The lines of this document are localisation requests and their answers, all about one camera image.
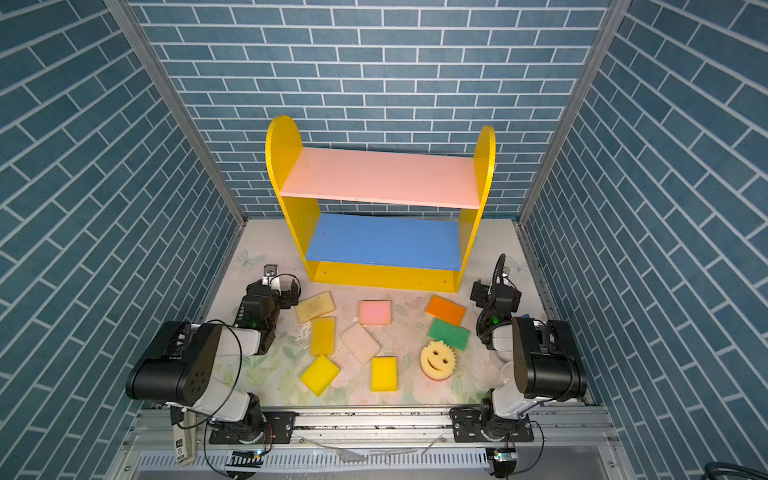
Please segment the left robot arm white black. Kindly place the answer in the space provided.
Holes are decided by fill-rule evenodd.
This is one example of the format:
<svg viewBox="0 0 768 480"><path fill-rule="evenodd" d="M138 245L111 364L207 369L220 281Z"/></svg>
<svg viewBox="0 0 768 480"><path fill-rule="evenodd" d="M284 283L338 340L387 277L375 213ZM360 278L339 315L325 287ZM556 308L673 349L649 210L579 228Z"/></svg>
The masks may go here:
<svg viewBox="0 0 768 480"><path fill-rule="evenodd" d="M169 405L172 424L182 429L184 415L191 412L201 417L200 424L211 424L236 442L272 442L274 430L258 396L215 379L213 369L219 357L242 362L266 354L280 313L296 307L301 293L295 275L280 274L268 264L263 277L246 287L232 324L219 319L164 323L128 374L127 397Z"/></svg>

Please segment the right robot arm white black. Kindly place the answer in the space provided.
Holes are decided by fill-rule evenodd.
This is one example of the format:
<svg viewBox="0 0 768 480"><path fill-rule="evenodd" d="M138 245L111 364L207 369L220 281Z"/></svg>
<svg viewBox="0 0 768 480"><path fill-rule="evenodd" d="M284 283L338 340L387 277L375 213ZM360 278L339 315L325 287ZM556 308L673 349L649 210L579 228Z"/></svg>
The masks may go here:
<svg viewBox="0 0 768 480"><path fill-rule="evenodd" d="M587 374L569 324L517 314L522 292L504 271L506 255L494 266L491 281L473 284L470 299L481 309L475 333L495 354L511 378L489 390L480 407L480 427L490 440L518 434L528 413L547 402L584 398Z"/></svg>

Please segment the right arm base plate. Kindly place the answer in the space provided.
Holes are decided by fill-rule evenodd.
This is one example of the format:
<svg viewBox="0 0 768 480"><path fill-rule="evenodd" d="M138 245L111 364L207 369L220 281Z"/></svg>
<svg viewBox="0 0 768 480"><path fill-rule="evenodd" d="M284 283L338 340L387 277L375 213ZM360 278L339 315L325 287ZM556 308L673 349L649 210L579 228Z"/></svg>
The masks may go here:
<svg viewBox="0 0 768 480"><path fill-rule="evenodd" d="M534 440L531 424L527 420L501 418L479 407L451 408L449 418L457 443L528 443Z"/></svg>

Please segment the beige pale pink sponge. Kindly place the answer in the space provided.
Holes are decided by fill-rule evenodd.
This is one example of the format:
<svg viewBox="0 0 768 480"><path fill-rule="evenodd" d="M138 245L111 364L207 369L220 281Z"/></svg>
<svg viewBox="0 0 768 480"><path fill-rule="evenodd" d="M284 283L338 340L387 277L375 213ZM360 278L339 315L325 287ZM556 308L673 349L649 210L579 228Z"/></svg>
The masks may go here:
<svg viewBox="0 0 768 480"><path fill-rule="evenodd" d="M354 323L346 329L340 339L361 365L366 365L381 350L379 343L359 323Z"/></svg>

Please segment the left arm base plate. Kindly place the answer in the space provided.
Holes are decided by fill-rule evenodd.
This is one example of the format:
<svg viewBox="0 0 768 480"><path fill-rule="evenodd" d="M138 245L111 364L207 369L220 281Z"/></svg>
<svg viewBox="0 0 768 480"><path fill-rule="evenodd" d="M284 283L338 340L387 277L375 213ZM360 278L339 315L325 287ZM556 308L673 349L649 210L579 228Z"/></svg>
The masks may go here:
<svg viewBox="0 0 768 480"><path fill-rule="evenodd" d="M247 415L238 422L214 422L208 441L213 445L288 444L295 426L292 411L264 411L258 416Z"/></svg>

